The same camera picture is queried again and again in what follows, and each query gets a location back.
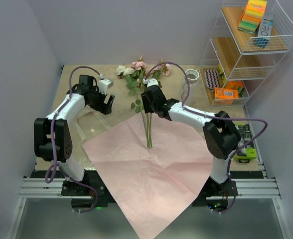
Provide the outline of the artificial flower bunch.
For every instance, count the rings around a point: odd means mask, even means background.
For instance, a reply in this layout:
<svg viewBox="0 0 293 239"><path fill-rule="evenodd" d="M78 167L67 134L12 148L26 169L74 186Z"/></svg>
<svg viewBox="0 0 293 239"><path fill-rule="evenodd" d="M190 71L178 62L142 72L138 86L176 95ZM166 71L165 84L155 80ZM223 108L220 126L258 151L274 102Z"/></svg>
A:
<svg viewBox="0 0 293 239"><path fill-rule="evenodd" d="M159 80L161 76L168 76L170 74L170 65L164 64L160 61L160 65L154 67L150 72L147 71L147 64L140 57L138 61L133 62L130 67L120 65L116 69L116 75L120 79L125 79L127 88L129 89L129 95L135 96L136 100L131 103L131 109L137 114L140 113L142 116L145 134L146 134L146 145L147 148L152 148L152 137L151 137L151 123L152 115L147 106L144 105L146 102L145 89L147 83L145 82L146 77L148 79Z"/></svg>

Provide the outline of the purple wrapping paper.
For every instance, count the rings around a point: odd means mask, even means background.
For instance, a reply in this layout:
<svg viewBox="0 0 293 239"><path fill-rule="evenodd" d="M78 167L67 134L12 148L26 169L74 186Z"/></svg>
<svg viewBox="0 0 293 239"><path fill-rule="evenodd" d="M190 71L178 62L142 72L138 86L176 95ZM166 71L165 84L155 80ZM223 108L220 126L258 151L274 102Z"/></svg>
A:
<svg viewBox="0 0 293 239"><path fill-rule="evenodd" d="M153 117L147 148L135 115L83 144L91 163L137 235L153 239L199 195L212 155L190 126Z"/></svg>

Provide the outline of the beige printed ribbon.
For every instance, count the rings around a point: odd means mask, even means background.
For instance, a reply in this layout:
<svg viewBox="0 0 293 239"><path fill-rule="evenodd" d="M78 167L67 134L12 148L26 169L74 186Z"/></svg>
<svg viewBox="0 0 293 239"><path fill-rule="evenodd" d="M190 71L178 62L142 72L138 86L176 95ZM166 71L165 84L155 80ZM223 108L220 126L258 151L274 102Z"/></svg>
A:
<svg viewBox="0 0 293 239"><path fill-rule="evenodd" d="M84 110L76 119L75 126L82 142L92 139L107 130L111 126L99 112Z"/></svg>

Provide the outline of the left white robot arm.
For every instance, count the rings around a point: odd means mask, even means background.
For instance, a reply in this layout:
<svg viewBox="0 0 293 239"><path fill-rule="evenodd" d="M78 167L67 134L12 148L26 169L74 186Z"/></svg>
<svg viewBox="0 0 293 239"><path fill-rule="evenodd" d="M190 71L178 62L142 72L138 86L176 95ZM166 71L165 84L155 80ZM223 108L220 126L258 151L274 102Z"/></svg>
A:
<svg viewBox="0 0 293 239"><path fill-rule="evenodd" d="M58 108L45 118L34 121L35 155L51 162L45 174L47 184L53 181L56 172L60 170L65 176L68 190L75 191L78 195L97 195L96 190L90 186L85 169L72 155L69 125L86 106L104 115L110 114L115 97L108 97L107 91L112 86L112 80L102 78L98 81L92 76L80 75L78 84L69 86L69 91Z"/></svg>

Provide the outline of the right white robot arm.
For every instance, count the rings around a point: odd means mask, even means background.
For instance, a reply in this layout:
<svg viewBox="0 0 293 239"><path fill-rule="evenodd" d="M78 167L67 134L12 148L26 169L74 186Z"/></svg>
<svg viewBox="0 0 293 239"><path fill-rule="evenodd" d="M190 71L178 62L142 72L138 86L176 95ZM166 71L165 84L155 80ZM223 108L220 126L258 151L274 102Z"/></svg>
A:
<svg viewBox="0 0 293 239"><path fill-rule="evenodd" d="M179 100L167 99L156 85L147 87L141 97L147 113L155 113L160 118L186 124L204 133L208 151L213 156L210 178L204 186L207 196L221 195L226 191L227 183L232 185L234 195L237 196L230 164L241 137L229 115L224 111L215 114L187 108Z"/></svg>

